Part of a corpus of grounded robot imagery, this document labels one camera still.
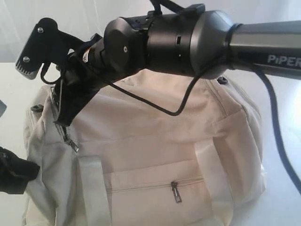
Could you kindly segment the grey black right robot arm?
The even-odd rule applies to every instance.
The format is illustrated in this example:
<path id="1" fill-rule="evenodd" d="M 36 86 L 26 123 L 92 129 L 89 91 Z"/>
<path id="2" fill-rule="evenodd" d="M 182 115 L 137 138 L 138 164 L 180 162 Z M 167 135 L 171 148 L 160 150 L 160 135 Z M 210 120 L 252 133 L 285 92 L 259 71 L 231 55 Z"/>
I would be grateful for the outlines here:
<path id="1" fill-rule="evenodd" d="M 75 48 L 55 86 L 56 123 L 68 127 L 103 87 L 148 69 L 215 79 L 225 70 L 301 77 L 300 21 L 235 24 L 222 11 L 119 17 Z"/>

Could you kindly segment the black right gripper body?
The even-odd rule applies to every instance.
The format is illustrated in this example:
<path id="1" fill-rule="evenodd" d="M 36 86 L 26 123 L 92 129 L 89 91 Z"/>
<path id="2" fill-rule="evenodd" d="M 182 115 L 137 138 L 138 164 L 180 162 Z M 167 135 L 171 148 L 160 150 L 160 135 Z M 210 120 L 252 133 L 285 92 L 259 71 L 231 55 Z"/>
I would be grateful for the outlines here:
<path id="1" fill-rule="evenodd" d="M 104 39 L 97 33 L 69 54 L 67 65 L 60 68 L 61 77 L 53 90 L 58 110 L 55 123 L 70 126 L 88 102 L 107 85 L 104 80 L 112 71 Z"/>

